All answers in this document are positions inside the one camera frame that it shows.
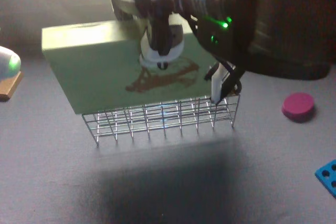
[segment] brown stain on box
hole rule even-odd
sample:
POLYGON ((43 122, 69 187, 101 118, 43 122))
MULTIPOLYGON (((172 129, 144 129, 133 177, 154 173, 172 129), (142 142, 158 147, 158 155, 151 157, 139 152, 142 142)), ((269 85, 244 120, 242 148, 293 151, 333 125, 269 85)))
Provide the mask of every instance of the brown stain on box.
POLYGON ((15 77, 0 82, 0 101, 4 102, 12 98, 22 78, 23 73, 19 72, 15 77))

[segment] metal wire rack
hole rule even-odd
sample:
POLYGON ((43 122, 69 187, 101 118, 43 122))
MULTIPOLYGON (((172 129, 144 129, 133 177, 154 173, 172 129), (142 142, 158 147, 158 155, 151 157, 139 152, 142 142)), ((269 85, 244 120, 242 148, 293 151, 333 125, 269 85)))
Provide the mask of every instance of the metal wire rack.
POLYGON ((204 96, 83 114, 82 117, 99 145, 99 139, 106 136, 113 136, 118 141, 119 135, 130 134, 134 140, 134 134, 138 132, 147 132, 150 137, 154 130, 163 130, 166 134, 169 128, 179 127, 182 131, 188 125, 195 125, 198 131, 200 124, 211 123, 214 128, 216 122, 226 120, 233 127, 239 101, 240 95, 232 95, 219 105, 213 105, 210 98, 204 96))

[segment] green box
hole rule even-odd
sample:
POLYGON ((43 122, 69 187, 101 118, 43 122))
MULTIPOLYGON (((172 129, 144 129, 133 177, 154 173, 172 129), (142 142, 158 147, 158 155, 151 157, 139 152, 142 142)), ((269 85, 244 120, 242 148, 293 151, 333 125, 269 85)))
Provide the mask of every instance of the green box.
POLYGON ((139 63, 141 19, 45 28, 42 51, 76 114, 210 95, 215 59, 183 18, 170 23, 183 25, 185 47, 165 71, 139 63))

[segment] gray wall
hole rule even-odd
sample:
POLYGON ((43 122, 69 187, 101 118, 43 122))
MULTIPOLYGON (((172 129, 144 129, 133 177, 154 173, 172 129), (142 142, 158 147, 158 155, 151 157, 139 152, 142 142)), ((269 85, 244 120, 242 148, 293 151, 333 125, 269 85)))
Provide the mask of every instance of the gray wall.
POLYGON ((43 27, 111 19, 109 0, 0 0, 0 44, 39 43, 43 27))

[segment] metal wire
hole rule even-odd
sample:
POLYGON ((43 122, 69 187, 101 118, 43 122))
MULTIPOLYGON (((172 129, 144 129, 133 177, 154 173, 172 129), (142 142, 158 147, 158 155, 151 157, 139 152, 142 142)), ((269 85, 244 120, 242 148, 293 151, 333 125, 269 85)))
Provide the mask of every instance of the metal wire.
POLYGON ((216 106, 204 96, 83 114, 82 117, 99 145, 99 138, 104 136, 113 136, 118 141, 118 135, 130 134, 134 141, 134 134, 138 132, 147 132, 150 137, 151 131, 163 130, 166 135, 166 129, 179 127, 182 132, 188 125, 195 125, 199 131, 200 124, 211 123, 214 128, 216 122, 226 120, 233 127, 239 101, 240 95, 234 95, 216 106))

